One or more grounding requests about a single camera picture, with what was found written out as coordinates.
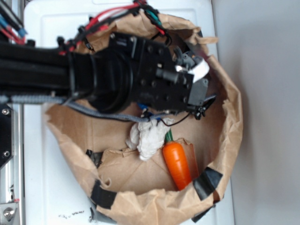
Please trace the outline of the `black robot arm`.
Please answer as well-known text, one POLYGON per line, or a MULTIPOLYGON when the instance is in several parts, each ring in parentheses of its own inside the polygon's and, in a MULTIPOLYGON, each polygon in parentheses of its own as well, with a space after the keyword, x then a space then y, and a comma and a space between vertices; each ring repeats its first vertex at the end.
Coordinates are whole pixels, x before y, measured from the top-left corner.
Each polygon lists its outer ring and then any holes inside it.
POLYGON ((113 33, 107 48, 95 54, 0 44, 0 93, 86 99, 99 112, 119 113, 131 103, 172 113, 196 112, 209 82, 177 71, 166 45, 113 33))

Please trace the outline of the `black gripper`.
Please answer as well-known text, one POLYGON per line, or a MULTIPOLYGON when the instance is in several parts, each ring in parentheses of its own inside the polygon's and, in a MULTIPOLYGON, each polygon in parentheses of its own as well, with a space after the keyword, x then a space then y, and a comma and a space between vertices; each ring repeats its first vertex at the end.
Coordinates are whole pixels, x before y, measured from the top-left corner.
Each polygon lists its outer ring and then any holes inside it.
POLYGON ((109 50, 117 54, 121 109, 132 102, 157 111, 200 112, 206 101, 208 63, 199 56, 177 65, 169 48, 153 40, 115 32, 109 50))

